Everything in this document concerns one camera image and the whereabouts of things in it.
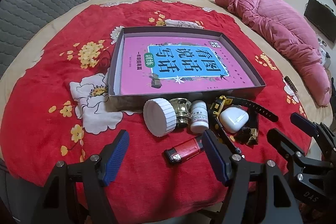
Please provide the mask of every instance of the pink comforter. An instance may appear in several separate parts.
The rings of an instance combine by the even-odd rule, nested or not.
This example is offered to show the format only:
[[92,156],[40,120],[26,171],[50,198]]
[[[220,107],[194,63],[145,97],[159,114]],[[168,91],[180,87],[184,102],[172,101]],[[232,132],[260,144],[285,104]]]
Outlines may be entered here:
[[283,0],[215,0],[262,35],[301,75],[319,106],[330,100],[330,82],[320,64],[316,34],[305,19]]

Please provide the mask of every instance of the gray quilted sofa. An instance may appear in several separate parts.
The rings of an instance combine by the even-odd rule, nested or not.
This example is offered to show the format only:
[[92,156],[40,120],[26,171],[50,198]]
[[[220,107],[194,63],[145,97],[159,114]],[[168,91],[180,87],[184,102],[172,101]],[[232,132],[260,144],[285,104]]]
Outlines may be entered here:
[[[85,1],[87,0],[2,0],[0,76],[43,26]],[[30,223],[40,193],[40,187],[12,177],[5,162],[0,159],[0,197],[17,223]]]

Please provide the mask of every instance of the gold metal cup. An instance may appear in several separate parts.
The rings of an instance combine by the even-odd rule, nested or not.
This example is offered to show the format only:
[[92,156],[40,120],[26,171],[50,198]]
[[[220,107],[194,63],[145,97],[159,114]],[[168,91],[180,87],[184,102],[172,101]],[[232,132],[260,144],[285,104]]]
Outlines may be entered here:
[[185,98],[175,98],[169,101],[176,114],[176,128],[185,128],[191,121],[190,106],[191,102]]

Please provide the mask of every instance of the beige bedsheet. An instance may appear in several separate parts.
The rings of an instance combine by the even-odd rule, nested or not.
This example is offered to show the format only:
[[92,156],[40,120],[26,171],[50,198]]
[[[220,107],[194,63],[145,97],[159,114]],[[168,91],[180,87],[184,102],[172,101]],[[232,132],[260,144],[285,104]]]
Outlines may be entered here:
[[[80,4],[70,11],[60,16],[59,18],[53,20],[51,23],[42,28],[23,48],[23,50],[18,54],[12,64],[8,67],[4,75],[0,80],[0,119],[2,120],[4,108],[8,101],[8,98],[12,92],[12,89],[16,81],[22,77],[25,70],[32,66],[36,60],[41,56],[41,50],[43,47],[66,25],[70,20],[76,16],[78,13],[83,11],[89,5],[92,4],[103,4],[109,2],[117,1],[130,1],[130,0],[89,0],[83,4]],[[208,7],[215,9],[217,12],[228,14],[233,17],[236,23],[240,26],[241,30],[251,39],[253,42],[275,63],[275,65],[280,69],[282,74],[288,75],[296,88],[298,89],[298,94],[300,97],[300,102],[302,103],[307,117],[311,121],[324,122],[327,126],[331,125],[332,122],[332,110],[330,105],[328,107],[320,108],[318,107],[308,91],[306,90],[301,77],[294,70],[291,64],[283,58],[275,49],[273,49],[260,35],[252,31],[250,28],[245,26],[241,20],[230,14],[227,10],[217,6],[214,0],[173,0],[180,1],[187,4],[197,5],[201,7]]]

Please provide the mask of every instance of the red lighter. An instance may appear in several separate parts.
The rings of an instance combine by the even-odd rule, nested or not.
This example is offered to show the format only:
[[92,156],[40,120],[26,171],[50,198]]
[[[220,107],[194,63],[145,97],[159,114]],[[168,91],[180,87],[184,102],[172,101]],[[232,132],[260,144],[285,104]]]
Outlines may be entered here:
[[203,150],[202,135],[200,135],[174,146],[171,149],[165,150],[164,154],[170,164],[177,164],[185,162],[186,160],[198,155]]

